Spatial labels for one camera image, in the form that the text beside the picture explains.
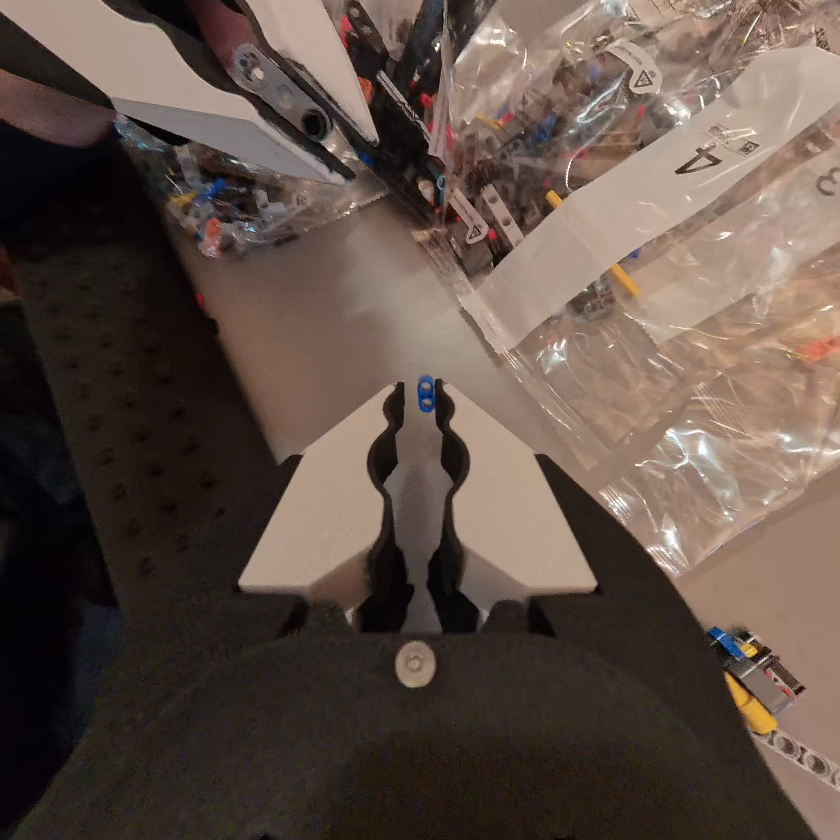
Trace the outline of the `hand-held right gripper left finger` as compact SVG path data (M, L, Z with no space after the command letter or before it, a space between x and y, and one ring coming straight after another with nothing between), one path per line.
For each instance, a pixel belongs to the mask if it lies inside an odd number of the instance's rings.
M287 483L238 578L240 591L336 605L358 629L395 634L414 595L392 497L405 385L387 385L288 457Z

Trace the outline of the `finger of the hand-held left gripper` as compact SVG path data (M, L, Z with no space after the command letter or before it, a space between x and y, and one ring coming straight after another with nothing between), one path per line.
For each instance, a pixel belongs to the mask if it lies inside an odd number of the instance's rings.
M376 146L375 123L350 57L321 1L237 1L254 41L353 140Z
M241 88L210 46L141 2L2 2L2 14L150 130L302 180L355 178L326 143Z

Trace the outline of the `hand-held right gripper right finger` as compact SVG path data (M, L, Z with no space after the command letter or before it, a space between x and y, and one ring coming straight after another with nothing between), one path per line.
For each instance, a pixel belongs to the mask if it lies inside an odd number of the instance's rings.
M427 589L443 632L474 633L503 602L595 593L532 448L443 380L434 384L434 413L450 488Z

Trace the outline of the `clear lego parts bag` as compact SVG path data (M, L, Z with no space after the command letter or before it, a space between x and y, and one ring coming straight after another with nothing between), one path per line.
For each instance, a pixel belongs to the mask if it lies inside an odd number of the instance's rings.
M596 498L680 575L838 466L838 121L824 119L508 351Z
M447 234L461 307L513 350L779 178L838 116L838 2L495 2L446 18Z
M449 85L455 59L492 2L337 2L339 35L378 132L353 147L387 192L429 227L460 224L472 244L487 226L457 208L448 184Z

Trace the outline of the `blue and black lego piece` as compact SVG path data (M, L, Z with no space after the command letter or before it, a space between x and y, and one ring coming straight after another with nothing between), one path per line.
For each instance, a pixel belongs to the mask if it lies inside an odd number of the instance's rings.
M749 734L758 744L839 792L839 765L780 726L807 688L780 656L747 627L709 626L706 637L722 669L728 691Z

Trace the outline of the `person's left hand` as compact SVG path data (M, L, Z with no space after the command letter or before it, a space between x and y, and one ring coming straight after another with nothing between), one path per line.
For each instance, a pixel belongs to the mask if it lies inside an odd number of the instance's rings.
M1 71L1 122L48 143L89 149L113 129L113 111Z

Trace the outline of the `small open parts bag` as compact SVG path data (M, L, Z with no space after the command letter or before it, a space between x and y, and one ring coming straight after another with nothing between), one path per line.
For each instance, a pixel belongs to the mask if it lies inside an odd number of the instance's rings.
M117 129L122 147L164 211L210 258L284 244L387 194L337 129L326 147L354 173L348 185L281 175L195 142L164 143L128 119L118 121Z

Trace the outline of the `dark perforated panel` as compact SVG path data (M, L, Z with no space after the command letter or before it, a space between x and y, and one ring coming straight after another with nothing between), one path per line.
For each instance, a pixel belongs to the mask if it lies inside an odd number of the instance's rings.
M277 463L118 141L2 235L116 594L225 598Z

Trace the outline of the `person's leg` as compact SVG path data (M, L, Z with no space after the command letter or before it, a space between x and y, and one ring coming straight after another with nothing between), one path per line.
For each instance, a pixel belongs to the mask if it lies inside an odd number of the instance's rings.
M88 729L123 616L20 303L1 310L1 828Z

